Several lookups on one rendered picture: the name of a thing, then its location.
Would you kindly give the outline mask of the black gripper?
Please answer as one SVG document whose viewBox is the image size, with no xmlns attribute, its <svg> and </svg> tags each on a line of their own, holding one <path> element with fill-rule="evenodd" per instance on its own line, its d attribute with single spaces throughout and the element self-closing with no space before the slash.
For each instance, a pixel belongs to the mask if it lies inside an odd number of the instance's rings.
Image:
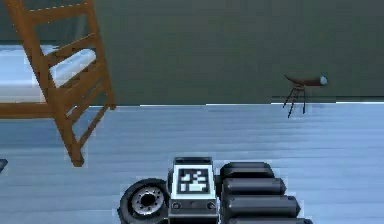
<svg viewBox="0 0 384 224">
<path fill-rule="evenodd" d="M 166 181 L 148 178 L 135 182 L 124 192 L 117 209 L 121 224 L 165 224 L 169 194 Z"/>
</svg>

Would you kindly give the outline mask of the brown telescope on tripod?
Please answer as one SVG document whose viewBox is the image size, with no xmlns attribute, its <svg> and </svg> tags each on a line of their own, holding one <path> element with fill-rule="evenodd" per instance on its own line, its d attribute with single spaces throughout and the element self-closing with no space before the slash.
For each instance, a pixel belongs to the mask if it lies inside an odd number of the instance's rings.
<svg viewBox="0 0 384 224">
<path fill-rule="evenodd" d="M 306 113 L 306 88 L 307 87 L 323 87 L 328 84 L 328 78 L 326 75 L 321 75 L 317 78 L 311 78 L 311 79 L 303 79 L 303 78 L 295 78 L 292 76 L 289 76 L 287 74 L 284 75 L 284 77 L 292 83 L 292 88 L 289 93 L 289 95 L 286 97 L 283 106 L 286 106 L 289 100 L 292 100 L 290 109 L 288 111 L 287 117 L 290 118 L 291 114 L 293 112 L 294 106 L 299 98 L 299 94 L 303 93 L 303 107 L 302 107 L 302 113 Z"/>
</svg>

